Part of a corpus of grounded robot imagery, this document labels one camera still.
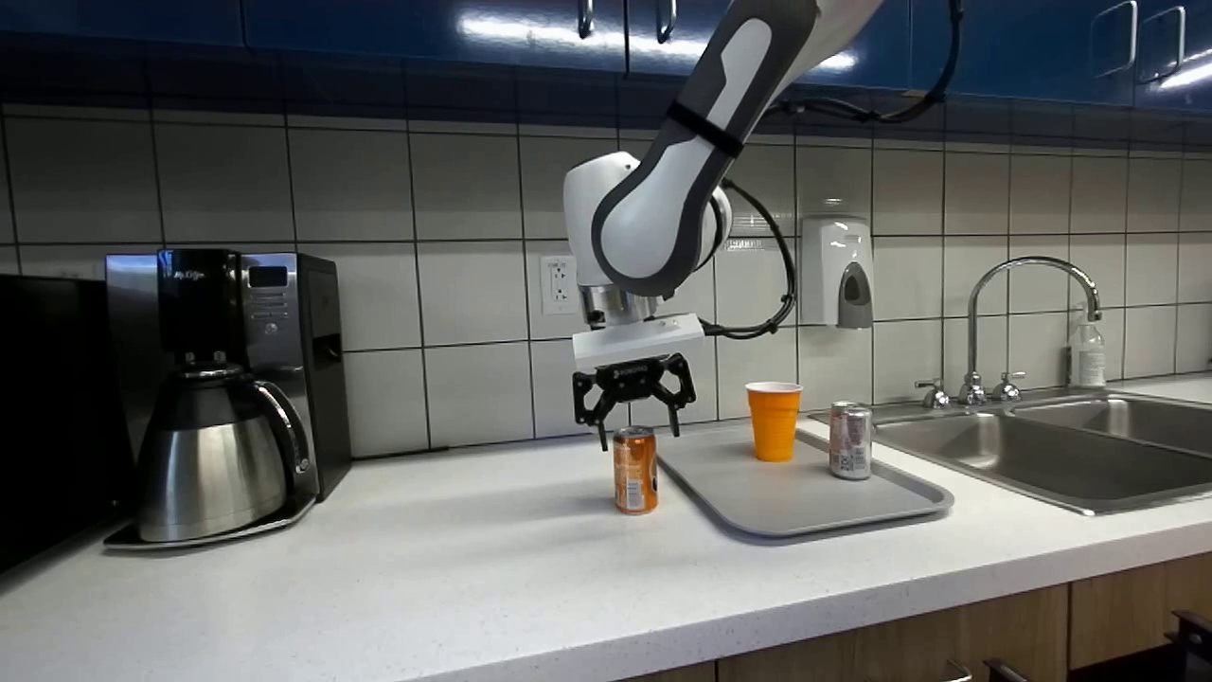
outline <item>outlet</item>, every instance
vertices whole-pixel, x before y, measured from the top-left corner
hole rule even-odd
[[[543,256],[543,311],[545,314],[577,314],[577,262],[572,256]]]

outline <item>tray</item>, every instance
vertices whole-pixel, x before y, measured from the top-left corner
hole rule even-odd
[[[791,462],[756,462],[751,425],[685,428],[658,441],[661,469],[727,530],[815,536],[882,521],[939,517],[950,491],[886,462],[868,479],[828,472],[823,441],[798,433]]]
[[[118,526],[102,545],[112,553],[180,553],[180,549],[199,549],[199,545],[222,545],[222,541],[243,541],[243,536],[256,536],[256,534],[274,534],[283,526],[297,526],[308,511],[313,507],[313,501],[290,505],[283,511],[274,511],[249,526],[238,526],[232,534],[209,534],[209,536],[188,536],[188,541],[145,541],[135,521]]]

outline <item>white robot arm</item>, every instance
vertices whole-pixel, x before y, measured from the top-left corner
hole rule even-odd
[[[616,401],[658,399],[677,433],[677,407],[692,401],[677,347],[706,329],[692,314],[654,319],[654,304],[727,237],[721,176],[770,102],[843,49],[873,7],[879,0],[735,0],[645,159],[612,152],[563,172],[563,228],[592,327],[572,337],[579,425],[602,433]]]

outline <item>orange cup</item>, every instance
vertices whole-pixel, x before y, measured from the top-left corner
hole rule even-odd
[[[751,425],[752,425],[752,459],[791,462],[796,421],[798,421],[798,382],[745,382],[745,395],[751,395]]]

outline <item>countertop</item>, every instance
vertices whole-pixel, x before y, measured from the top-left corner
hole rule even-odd
[[[1212,376],[1125,388],[1212,401]],[[88,541],[7,574],[0,676],[625,676],[1212,553],[1212,496],[1087,517],[873,459],[950,489],[950,515],[737,541],[677,484],[616,515],[592,436],[361,462],[280,534],[163,555]]]

